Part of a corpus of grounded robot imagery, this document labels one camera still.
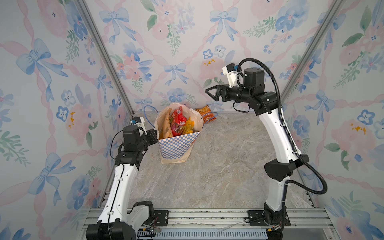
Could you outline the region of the blue checkered paper bag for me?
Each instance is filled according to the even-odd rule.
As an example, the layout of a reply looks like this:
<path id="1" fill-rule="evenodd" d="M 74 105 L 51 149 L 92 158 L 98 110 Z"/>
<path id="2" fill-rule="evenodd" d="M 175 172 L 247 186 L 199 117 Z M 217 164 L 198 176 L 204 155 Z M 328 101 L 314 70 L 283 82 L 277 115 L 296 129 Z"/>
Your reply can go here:
<path id="1" fill-rule="evenodd" d="M 167 109 L 172 109 L 171 114 L 178 107 L 183 108 L 183 115 L 188 119 L 191 118 L 194 124 L 194 132 L 188 135 L 180 135 L 177 137 L 167 138 L 160 140 L 160 130 L 158 127 L 158 122 L 162 111 Z M 159 151 L 162 164 L 176 164 L 184 163 L 191 154 L 193 145 L 197 140 L 198 136 L 203 130 L 204 121 L 201 115 L 196 111 L 196 109 L 188 108 L 185 105 L 179 103 L 172 103 L 165 107 L 162 111 L 158 112 L 158 116 L 153 123 L 150 123 L 155 130 L 157 130 L 157 137 L 159 139 Z"/>

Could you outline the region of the tan potato chips pouch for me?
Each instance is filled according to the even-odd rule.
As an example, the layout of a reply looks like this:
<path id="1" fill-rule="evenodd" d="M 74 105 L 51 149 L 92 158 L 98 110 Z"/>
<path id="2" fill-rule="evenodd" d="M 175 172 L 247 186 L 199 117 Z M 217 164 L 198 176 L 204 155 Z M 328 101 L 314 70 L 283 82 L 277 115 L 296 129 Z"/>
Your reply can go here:
<path id="1" fill-rule="evenodd" d="M 172 109 L 164 110 L 162 111 L 162 114 L 160 116 L 158 122 L 158 127 L 160 130 L 160 140 L 173 137 L 170 121 L 171 111 Z"/>

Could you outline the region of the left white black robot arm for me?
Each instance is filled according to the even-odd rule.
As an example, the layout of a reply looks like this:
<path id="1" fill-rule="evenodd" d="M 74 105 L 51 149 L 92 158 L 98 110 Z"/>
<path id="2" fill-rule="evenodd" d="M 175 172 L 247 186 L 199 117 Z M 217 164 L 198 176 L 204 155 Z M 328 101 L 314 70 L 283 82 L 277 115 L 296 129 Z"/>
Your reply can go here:
<path id="1" fill-rule="evenodd" d="M 134 181 L 149 146 L 158 143 L 155 129 L 145 130 L 142 126 L 130 125 L 123 129 L 123 142 L 115 158 L 115 174 L 106 205 L 97 223 L 88 225 L 88 240 L 135 240 L 144 227 L 155 223 L 152 202 L 128 203 Z"/>

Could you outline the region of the orange corn chips packet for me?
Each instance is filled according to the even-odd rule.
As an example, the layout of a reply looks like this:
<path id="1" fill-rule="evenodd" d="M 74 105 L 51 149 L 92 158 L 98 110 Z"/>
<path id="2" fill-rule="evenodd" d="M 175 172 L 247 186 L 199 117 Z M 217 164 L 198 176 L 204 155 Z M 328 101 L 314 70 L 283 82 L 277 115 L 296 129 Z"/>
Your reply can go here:
<path id="1" fill-rule="evenodd" d="M 197 108 L 196 111 L 201 115 L 204 124 L 207 124 L 209 122 L 212 122 L 216 120 L 215 114 L 211 111 L 210 107 L 208 105 L 202 107 L 202 108 Z"/>

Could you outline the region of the red fruit candy bag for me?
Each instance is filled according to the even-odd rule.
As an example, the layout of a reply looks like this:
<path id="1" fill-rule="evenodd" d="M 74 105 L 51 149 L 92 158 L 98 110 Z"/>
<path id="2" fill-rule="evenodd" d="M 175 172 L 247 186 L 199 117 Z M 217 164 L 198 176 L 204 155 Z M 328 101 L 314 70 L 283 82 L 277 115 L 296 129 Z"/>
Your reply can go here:
<path id="1" fill-rule="evenodd" d="M 170 126 L 173 137 L 183 134 L 187 118 L 183 115 L 183 108 L 178 107 L 170 116 Z"/>

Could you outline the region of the yellow mango candy bag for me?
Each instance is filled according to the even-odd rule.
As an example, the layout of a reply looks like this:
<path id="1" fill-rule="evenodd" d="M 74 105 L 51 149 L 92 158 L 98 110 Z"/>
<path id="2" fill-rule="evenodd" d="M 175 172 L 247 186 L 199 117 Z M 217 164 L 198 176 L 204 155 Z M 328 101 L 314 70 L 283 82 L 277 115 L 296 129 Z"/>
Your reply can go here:
<path id="1" fill-rule="evenodd" d="M 184 128 L 183 128 L 183 135 L 192 134 L 194 132 L 194 124 L 195 122 L 191 120 L 191 118 L 188 118 Z"/>

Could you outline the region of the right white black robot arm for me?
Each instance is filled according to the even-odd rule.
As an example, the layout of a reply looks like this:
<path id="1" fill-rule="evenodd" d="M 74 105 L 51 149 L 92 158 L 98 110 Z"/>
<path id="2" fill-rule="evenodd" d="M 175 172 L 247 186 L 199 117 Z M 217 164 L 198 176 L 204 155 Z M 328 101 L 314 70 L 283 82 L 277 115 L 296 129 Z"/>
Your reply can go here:
<path id="1" fill-rule="evenodd" d="M 265 72 L 260 68 L 245 69 L 243 84 L 238 83 L 241 73 L 235 64 L 223 67 L 223 74 L 229 83 L 208 88 L 206 93 L 216 102 L 247 103 L 264 124 L 276 152 L 276 158 L 265 164 L 265 172 L 269 177 L 269 193 L 263 215 L 255 220 L 248 219 L 248 222 L 255 224 L 264 221 L 268 226 L 283 227 L 287 220 L 287 181 L 302 163 L 293 150 L 296 144 L 290 143 L 290 133 L 284 130 L 279 118 L 278 95 L 265 91 Z"/>

